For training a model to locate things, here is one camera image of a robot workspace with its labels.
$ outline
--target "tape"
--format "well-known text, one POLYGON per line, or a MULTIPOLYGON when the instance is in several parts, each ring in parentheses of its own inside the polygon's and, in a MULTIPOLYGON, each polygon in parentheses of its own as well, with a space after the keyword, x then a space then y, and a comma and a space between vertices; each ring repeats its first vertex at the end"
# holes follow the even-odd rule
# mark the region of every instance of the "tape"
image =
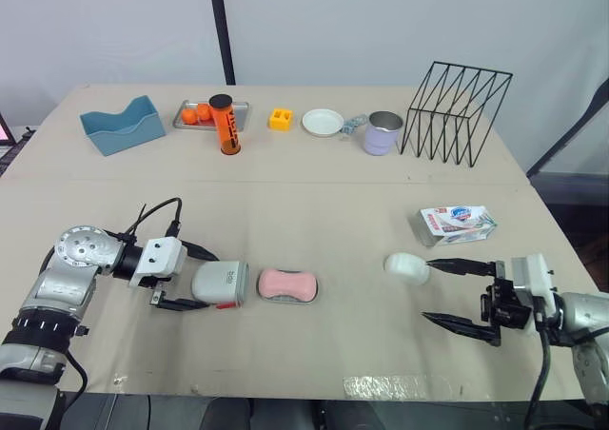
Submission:
POLYGON ((344 394, 351 400, 452 401, 448 380, 434 375, 352 376, 343 378, 344 394))

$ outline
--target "red tag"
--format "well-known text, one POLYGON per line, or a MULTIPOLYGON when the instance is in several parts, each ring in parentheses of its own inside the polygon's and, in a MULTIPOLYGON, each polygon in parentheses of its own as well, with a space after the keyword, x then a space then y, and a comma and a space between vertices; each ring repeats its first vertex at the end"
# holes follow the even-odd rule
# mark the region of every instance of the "red tag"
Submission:
POLYGON ((220 303, 220 304, 216 304, 216 309, 229 309, 229 308, 234 308, 236 306, 237 306, 237 304, 235 302, 220 303))

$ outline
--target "soap box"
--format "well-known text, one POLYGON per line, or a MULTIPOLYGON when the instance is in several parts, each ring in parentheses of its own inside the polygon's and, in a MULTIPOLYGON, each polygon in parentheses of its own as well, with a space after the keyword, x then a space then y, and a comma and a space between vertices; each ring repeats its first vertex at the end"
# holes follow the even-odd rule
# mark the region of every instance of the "soap box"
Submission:
POLYGON ((424 208, 415 222, 421 243, 426 246, 486 240, 497 223, 485 206, 424 208))

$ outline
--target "wooden table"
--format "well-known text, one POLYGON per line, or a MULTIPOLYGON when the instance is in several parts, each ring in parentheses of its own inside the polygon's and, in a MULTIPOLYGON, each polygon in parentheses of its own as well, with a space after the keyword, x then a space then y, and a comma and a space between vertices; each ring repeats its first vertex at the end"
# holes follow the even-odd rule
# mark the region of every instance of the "wooden table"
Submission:
MULTIPOLYGON (((375 109, 404 114, 412 88, 258 88, 89 86, 76 89, 45 121, 0 179, 0 250, 5 303, 16 314, 42 257, 66 228, 91 224, 120 230, 142 203, 184 200, 181 238, 224 260, 244 260, 251 280, 244 307, 174 313, 151 307, 150 292, 98 278, 84 324, 87 337, 72 352, 89 373, 89 391, 154 394, 343 399, 363 397, 363 377, 399 385, 397 400, 525 401, 540 369, 540 343, 502 331, 502 347, 460 337, 423 318, 439 311, 478 321, 481 277, 432 272, 409 286, 383 272, 383 259, 407 251, 426 259, 506 260, 541 252, 556 270, 560 291, 593 292, 595 285, 535 190, 491 133, 474 168, 430 162, 397 151, 372 157, 353 140, 314 138, 295 126, 267 129, 273 108, 292 108, 298 121, 311 108, 345 118, 375 109), (220 153, 213 132, 173 129, 184 99, 224 91, 248 101, 243 150, 220 153), (120 111, 149 95, 167 136, 103 157, 85 137, 78 114, 120 111), (435 205, 486 205, 499 228, 485 242, 429 249, 406 218, 435 205), (255 281, 265 267, 314 272, 311 305, 262 301, 255 281)), ((140 241, 162 235, 171 212, 138 230, 140 241)), ((174 283, 189 297, 187 262, 174 283)), ((553 348, 543 397, 580 397, 571 353, 553 348)), ((60 382, 75 389, 69 369, 60 382)))

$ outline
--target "small bottle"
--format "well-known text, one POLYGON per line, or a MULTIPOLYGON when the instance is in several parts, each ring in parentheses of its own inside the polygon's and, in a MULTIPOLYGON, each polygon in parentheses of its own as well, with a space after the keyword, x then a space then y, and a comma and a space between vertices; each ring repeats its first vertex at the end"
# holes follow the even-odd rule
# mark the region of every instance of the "small bottle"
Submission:
POLYGON ((214 95, 209 99, 209 106, 220 139, 220 150, 228 155, 237 154, 241 150, 241 145, 237 137, 232 98, 226 94, 214 95))

